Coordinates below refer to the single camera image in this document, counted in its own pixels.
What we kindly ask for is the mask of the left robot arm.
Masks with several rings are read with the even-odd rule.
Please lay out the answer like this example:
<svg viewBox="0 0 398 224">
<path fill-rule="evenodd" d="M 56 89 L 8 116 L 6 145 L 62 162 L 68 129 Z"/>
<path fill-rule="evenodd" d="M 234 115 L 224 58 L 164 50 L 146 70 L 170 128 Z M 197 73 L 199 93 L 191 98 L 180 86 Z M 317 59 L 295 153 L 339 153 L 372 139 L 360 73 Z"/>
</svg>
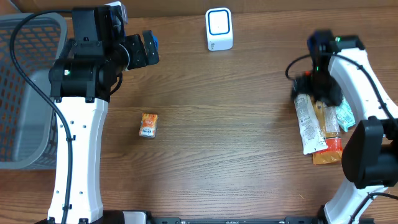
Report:
<svg viewBox="0 0 398 224">
<path fill-rule="evenodd" d="M 55 188 L 47 223 L 145 223 L 144 212 L 110 212 L 100 193 L 103 126 L 123 72 L 159 62 L 151 30 L 126 35 L 124 5 L 72 10 L 74 36 L 49 71 L 57 115 Z"/>
</svg>

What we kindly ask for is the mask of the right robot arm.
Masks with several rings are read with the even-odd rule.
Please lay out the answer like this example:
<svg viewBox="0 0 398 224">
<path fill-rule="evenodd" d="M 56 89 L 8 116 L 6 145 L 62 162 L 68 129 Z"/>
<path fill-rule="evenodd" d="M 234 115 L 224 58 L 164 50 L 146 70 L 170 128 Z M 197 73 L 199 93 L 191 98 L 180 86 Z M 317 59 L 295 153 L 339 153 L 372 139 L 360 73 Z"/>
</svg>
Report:
<svg viewBox="0 0 398 224">
<path fill-rule="evenodd" d="M 346 100 L 356 128 L 342 151 L 345 175 L 334 197 L 315 217 L 294 217 L 296 223 L 373 223 L 361 215 L 377 197 L 397 184 L 397 105 L 373 72 L 357 35 L 316 30 L 307 40 L 312 70 L 292 79 L 291 99 L 307 97 L 339 106 Z"/>
</svg>

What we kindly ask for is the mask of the long orange snack package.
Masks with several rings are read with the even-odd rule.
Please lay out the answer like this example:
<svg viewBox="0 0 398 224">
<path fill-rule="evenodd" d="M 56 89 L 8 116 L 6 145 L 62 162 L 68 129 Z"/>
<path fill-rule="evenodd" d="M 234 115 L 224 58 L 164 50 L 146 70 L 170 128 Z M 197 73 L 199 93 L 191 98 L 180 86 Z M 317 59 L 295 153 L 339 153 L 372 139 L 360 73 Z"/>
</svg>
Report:
<svg viewBox="0 0 398 224">
<path fill-rule="evenodd" d="M 313 164 L 322 165 L 339 162 L 342 158 L 343 147 L 336 109 L 334 106 L 327 106 L 321 101 L 314 103 L 313 109 L 318 119 L 323 139 L 328 146 L 326 149 L 315 152 L 312 155 Z"/>
</svg>

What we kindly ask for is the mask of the teal snack packet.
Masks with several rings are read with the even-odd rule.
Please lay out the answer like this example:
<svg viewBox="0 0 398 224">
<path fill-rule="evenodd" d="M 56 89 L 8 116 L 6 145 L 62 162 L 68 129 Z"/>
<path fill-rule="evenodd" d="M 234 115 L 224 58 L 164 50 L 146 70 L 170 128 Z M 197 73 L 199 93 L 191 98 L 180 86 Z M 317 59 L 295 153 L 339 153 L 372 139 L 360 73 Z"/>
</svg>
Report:
<svg viewBox="0 0 398 224">
<path fill-rule="evenodd" d="M 351 107 L 345 97 L 343 97 L 341 104 L 337 106 L 335 110 L 340 128 L 344 132 L 348 132 L 349 128 L 356 124 L 356 121 L 354 119 L 354 114 L 351 110 Z"/>
</svg>

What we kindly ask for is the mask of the small orange packet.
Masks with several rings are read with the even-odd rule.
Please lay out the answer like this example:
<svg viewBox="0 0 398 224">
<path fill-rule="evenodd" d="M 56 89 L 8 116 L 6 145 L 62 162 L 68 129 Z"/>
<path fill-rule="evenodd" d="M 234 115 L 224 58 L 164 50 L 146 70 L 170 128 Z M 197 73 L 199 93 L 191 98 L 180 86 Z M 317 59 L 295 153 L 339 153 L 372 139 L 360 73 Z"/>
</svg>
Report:
<svg viewBox="0 0 398 224">
<path fill-rule="evenodd" d="M 157 114 L 143 113 L 139 135 L 145 138 L 154 138 L 157 131 L 158 118 Z"/>
</svg>

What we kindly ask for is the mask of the white tube with gold cap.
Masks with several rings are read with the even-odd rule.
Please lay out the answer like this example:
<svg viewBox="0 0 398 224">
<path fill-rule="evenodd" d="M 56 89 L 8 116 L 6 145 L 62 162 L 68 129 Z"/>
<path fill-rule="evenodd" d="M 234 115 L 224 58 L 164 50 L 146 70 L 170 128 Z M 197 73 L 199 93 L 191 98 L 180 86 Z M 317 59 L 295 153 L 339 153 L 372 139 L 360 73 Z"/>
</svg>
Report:
<svg viewBox="0 0 398 224">
<path fill-rule="evenodd" d="M 320 129 L 310 96 L 299 94 L 294 99 L 294 105 L 302 138 L 303 154 L 313 154 L 327 149 L 328 146 Z"/>
</svg>

